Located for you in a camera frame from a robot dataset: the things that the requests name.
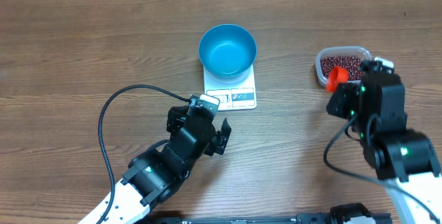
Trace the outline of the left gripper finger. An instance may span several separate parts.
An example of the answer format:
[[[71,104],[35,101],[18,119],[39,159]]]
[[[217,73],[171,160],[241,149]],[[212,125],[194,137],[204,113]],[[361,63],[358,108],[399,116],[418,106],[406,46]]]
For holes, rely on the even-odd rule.
[[[169,133],[177,133],[186,121],[188,106],[173,106],[168,112],[166,130]]]
[[[215,132],[215,135],[211,139],[208,147],[204,151],[204,154],[212,156],[213,154],[223,155],[231,135],[231,127],[228,120],[223,120],[221,129]]]

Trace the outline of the red scoop with blue handle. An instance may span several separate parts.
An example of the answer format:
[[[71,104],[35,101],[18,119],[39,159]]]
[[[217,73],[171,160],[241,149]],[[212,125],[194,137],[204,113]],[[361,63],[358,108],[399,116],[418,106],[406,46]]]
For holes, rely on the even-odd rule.
[[[327,92],[335,92],[338,85],[341,83],[347,83],[349,80],[348,71],[340,66],[335,66],[329,73],[329,77],[327,79],[326,91]]]

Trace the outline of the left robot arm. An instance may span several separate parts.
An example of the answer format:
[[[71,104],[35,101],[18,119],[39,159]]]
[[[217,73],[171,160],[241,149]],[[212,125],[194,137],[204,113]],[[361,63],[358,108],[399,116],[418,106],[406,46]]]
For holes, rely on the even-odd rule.
[[[136,223],[174,195],[201,155],[224,153],[231,127],[224,120],[221,129],[215,129],[217,111],[216,105],[203,102],[172,107],[166,123],[171,136],[160,142],[163,149],[158,151],[154,144],[132,159],[115,184],[114,200],[107,195],[80,222],[96,223],[104,217],[104,223]]]

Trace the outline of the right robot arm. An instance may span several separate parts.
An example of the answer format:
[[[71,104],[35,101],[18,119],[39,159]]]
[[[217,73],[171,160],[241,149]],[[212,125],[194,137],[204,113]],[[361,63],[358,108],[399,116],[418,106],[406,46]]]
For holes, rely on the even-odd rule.
[[[383,187],[402,223],[441,222],[441,164],[431,140],[407,127],[405,87],[397,74],[367,73],[357,84],[338,84],[327,112],[347,120],[330,143],[355,131],[376,177],[328,162],[330,169]]]

